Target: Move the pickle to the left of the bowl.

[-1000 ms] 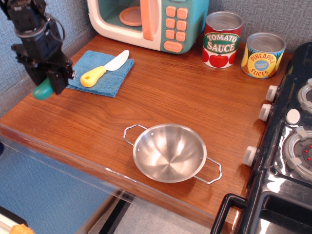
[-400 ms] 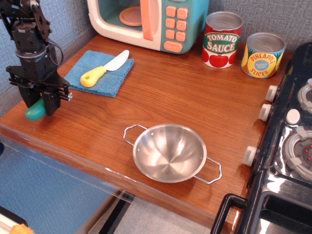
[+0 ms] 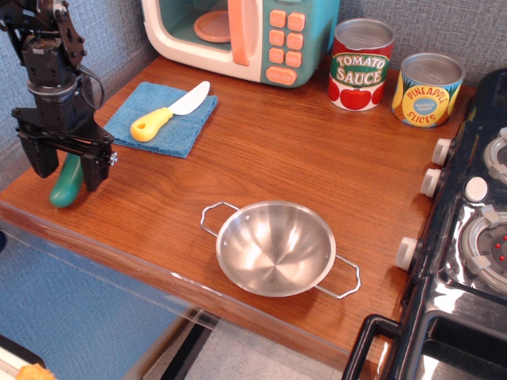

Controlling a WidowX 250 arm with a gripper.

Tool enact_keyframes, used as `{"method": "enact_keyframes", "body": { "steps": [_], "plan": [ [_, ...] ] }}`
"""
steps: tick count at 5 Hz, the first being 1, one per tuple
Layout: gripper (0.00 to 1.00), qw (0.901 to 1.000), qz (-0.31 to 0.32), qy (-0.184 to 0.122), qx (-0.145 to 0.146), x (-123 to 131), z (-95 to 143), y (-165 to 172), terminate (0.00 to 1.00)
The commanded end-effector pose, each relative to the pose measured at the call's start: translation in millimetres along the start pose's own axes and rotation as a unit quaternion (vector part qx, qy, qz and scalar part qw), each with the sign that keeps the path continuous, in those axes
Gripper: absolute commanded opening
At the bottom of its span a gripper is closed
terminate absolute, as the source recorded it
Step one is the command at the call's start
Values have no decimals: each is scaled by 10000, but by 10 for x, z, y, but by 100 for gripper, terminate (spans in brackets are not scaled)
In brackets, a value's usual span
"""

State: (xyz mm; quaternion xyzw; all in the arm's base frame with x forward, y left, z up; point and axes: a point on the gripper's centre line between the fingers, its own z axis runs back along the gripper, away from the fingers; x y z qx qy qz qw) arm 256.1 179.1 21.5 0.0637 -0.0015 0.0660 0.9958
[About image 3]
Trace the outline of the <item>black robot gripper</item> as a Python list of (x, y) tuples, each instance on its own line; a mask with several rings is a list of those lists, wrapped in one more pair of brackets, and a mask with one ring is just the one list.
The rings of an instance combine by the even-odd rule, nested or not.
[[(97, 191), (109, 177), (109, 167), (117, 162), (111, 150), (113, 137), (99, 127), (94, 112), (96, 104), (92, 73), (30, 73), (27, 81), (35, 108), (15, 108), (17, 135), (35, 173), (46, 178), (59, 166), (57, 150), (80, 156), (88, 192)], [(86, 152), (92, 148), (97, 152)]]

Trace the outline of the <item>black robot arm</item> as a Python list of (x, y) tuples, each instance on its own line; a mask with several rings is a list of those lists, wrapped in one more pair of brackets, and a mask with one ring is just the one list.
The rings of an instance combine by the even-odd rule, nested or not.
[(15, 108), (17, 134), (35, 172), (42, 178), (59, 166), (58, 151), (80, 159), (90, 192), (98, 189), (116, 162), (113, 136), (94, 113), (96, 75), (83, 64), (84, 38), (74, 28), (66, 1), (3, 1), (1, 30), (9, 35), (35, 108)]

